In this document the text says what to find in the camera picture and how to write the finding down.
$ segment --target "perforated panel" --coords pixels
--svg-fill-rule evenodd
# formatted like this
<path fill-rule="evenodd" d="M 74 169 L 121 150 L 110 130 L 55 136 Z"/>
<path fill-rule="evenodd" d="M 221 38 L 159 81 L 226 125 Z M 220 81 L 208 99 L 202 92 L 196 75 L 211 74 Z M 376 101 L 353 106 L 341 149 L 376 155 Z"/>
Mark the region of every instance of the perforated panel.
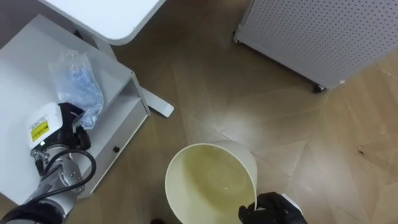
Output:
<path fill-rule="evenodd" d="M 327 87 L 398 47 L 398 0 L 254 0 L 249 10 L 240 41 Z"/>

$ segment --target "drawer handle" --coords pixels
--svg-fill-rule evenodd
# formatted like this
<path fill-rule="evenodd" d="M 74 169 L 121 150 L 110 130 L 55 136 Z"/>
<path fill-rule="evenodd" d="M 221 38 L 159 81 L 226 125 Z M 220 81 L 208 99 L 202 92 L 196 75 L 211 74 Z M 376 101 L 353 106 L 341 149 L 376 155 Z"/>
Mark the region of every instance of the drawer handle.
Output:
<path fill-rule="evenodd" d="M 113 151 L 114 151 L 115 153 L 118 153 L 118 152 L 120 151 L 120 148 L 117 147 L 117 146 L 115 146 L 115 147 L 113 148 Z"/>

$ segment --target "white desk top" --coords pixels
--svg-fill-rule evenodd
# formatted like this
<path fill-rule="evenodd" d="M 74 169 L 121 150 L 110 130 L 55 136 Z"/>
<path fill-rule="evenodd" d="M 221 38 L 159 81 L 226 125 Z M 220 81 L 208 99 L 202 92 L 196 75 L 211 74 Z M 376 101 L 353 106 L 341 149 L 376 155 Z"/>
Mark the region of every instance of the white desk top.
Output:
<path fill-rule="evenodd" d="M 39 0 L 112 45 L 130 42 L 165 0 Z"/>

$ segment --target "black cable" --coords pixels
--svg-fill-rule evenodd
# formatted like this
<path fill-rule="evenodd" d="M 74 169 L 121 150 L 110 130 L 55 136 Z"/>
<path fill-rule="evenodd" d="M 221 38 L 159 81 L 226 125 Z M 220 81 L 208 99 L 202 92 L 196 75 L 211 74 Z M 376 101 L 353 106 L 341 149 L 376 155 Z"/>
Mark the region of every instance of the black cable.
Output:
<path fill-rule="evenodd" d="M 45 180 L 47 177 L 51 176 L 51 174 L 53 174 L 55 171 L 57 171 L 59 168 L 61 168 L 62 165 L 58 164 L 56 165 L 53 169 L 51 169 L 48 173 L 44 174 L 41 176 L 42 180 Z"/>
<path fill-rule="evenodd" d="M 57 195 L 57 194 L 60 194 L 60 193 L 63 193 L 63 192 L 67 192 L 69 190 L 73 190 L 73 189 L 78 188 L 78 187 L 80 187 L 82 185 L 85 185 L 87 182 L 89 182 L 91 180 L 91 178 L 93 178 L 93 176 L 95 174 L 95 171 L 97 169 L 97 163 L 96 163 L 94 157 L 90 153 L 88 153 L 86 151 L 78 150 L 78 149 L 66 149 L 66 150 L 64 150 L 62 152 L 59 152 L 58 154 L 54 155 L 53 158 L 51 158 L 51 160 L 49 161 L 49 163 L 45 167 L 45 169 L 43 171 L 43 174 L 45 175 L 49 171 L 51 165 L 59 157 L 65 155 L 65 154 L 68 154 L 68 153 L 78 153 L 78 154 L 83 154 L 84 156 L 86 156 L 91 162 L 90 174 L 88 174 L 88 176 L 85 179 L 83 179 L 82 181 L 80 181 L 77 184 L 73 184 L 73 185 L 71 185 L 69 187 L 64 187 L 64 188 L 61 188 L 61 189 L 58 189 L 58 190 L 53 190 L 51 192 L 47 192 L 45 194 L 39 195 L 39 196 L 33 198 L 32 200 L 30 200 L 29 202 L 27 202 L 27 204 L 36 203 L 36 202 L 38 202 L 40 200 L 43 200 L 43 199 L 45 199 L 47 197 L 50 197 L 50 196 L 53 196 L 53 195 Z"/>

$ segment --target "caster wheel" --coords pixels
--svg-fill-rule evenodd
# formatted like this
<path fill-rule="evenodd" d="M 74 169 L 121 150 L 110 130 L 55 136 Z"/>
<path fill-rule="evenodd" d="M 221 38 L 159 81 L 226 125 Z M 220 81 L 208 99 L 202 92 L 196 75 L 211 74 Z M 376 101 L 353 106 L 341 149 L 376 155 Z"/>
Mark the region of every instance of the caster wheel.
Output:
<path fill-rule="evenodd" d="M 150 224 L 165 224 L 162 220 L 152 220 Z"/>
<path fill-rule="evenodd" d="M 315 85 L 315 86 L 313 87 L 313 92 L 314 92 L 314 93 L 321 93 L 321 92 L 323 92 L 323 91 L 325 91 L 325 90 L 326 90 L 326 88 L 323 87 L 323 86 L 321 86 L 321 85 Z"/>
<path fill-rule="evenodd" d="M 238 41 L 237 38 L 235 38 L 235 31 L 232 33 L 232 40 L 234 41 L 235 44 L 241 44 L 241 42 Z"/>

